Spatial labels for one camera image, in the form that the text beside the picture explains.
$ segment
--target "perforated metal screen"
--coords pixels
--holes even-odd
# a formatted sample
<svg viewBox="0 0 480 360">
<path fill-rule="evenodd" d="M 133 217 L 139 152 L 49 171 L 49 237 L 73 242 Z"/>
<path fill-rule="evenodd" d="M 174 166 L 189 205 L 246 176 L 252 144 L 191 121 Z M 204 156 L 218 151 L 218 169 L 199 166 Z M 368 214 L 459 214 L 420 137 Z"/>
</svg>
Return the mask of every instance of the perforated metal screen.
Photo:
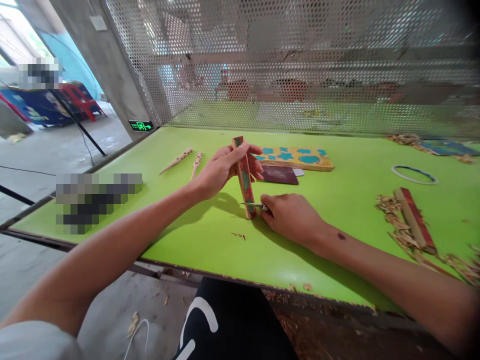
<svg viewBox="0 0 480 360">
<path fill-rule="evenodd" d="M 480 139 L 454 1 L 106 3 L 159 126 Z"/>
</svg>

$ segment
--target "black shorts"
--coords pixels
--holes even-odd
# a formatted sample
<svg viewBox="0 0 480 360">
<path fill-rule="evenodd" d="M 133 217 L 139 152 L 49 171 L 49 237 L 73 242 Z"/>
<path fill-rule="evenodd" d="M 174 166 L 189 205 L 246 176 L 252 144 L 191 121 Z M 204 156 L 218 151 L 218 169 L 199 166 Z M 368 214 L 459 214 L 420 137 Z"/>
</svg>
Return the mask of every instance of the black shorts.
<svg viewBox="0 0 480 360">
<path fill-rule="evenodd" d="M 298 360 L 259 288 L 204 277 L 180 335 L 176 360 Z"/>
</svg>

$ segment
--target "forearm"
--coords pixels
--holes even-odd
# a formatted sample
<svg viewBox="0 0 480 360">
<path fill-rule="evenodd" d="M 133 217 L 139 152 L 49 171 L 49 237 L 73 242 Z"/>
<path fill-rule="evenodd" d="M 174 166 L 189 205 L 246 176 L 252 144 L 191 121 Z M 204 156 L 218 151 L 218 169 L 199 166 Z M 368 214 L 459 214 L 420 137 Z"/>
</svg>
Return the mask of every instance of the forearm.
<svg viewBox="0 0 480 360">
<path fill-rule="evenodd" d="M 331 248 L 314 252 L 375 285 L 452 352 L 460 354 L 465 347 L 478 319 L 474 288 L 347 234 L 345 240 L 332 236 Z"/>
<path fill-rule="evenodd" d="M 78 245 L 29 291 L 2 326 L 44 320 L 76 335 L 95 296 L 122 275 L 168 225 L 200 201 L 194 186 L 182 187 Z"/>
</svg>

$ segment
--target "exit sign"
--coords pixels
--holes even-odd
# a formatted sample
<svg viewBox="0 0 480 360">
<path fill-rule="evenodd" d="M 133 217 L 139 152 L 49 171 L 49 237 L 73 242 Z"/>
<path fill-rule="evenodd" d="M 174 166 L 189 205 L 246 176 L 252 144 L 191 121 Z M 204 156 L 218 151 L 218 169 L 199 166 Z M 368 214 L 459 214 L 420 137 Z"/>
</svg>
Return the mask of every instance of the exit sign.
<svg viewBox="0 0 480 360">
<path fill-rule="evenodd" d="M 139 131 L 142 133 L 148 133 L 153 130 L 154 124 L 151 121 L 132 121 L 128 120 L 133 131 Z"/>
</svg>

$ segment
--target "hand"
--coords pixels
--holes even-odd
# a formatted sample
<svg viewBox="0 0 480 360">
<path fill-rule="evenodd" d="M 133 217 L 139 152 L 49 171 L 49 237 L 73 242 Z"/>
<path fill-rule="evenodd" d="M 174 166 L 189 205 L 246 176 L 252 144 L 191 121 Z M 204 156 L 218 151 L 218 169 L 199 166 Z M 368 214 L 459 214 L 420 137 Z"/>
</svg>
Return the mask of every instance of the hand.
<svg viewBox="0 0 480 360">
<path fill-rule="evenodd" d="M 261 155 L 263 151 L 260 147 L 250 145 L 246 141 L 235 150 L 233 150 L 231 145 L 219 148 L 201 173 L 191 181 L 198 187 L 197 191 L 201 200 L 213 198 L 223 189 L 231 177 L 238 175 L 235 165 L 245 154 L 247 154 L 248 158 L 251 181 L 255 182 L 255 179 L 263 180 L 264 177 L 261 175 L 264 172 L 262 165 L 251 153 Z"/>
<path fill-rule="evenodd" d="M 333 239 L 346 239 L 347 234 L 323 221 L 302 195 L 263 194 L 260 200 L 273 214 L 272 216 L 265 211 L 261 212 L 263 219 L 272 230 L 317 255 L 325 257 L 325 252 Z"/>
</svg>

